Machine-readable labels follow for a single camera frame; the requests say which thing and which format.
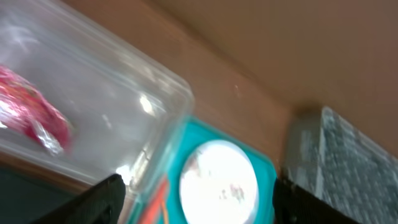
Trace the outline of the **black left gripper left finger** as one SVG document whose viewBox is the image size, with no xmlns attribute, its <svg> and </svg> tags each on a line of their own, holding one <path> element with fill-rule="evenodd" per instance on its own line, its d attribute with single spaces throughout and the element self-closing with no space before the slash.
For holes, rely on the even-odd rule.
<svg viewBox="0 0 398 224">
<path fill-rule="evenodd" d="M 125 196 L 123 178 L 113 174 L 33 224 L 117 224 Z"/>
</svg>

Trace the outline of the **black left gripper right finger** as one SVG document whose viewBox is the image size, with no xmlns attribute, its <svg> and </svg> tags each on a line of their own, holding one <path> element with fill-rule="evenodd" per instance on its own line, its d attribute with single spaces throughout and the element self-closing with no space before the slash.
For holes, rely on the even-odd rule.
<svg viewBox="0 0 398 224">
<path fill-rule="evenodd" d="M 358 224 L 289 179 L 277 179 L 272 205 L 278 224 Z"/>
</svg>

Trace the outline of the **red snack wrapper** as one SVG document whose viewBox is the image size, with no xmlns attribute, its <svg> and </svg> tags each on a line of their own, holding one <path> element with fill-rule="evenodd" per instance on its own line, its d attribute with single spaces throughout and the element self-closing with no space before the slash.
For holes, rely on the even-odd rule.
<svg viewBox="0 0 398 224">
<path fill-rule="evenodd" d="M 72 139 L 67 118 L 28 80 L 1 66 L 1 127 L 39 143 L 52 155 L 64 153 Z"/>
</svg>

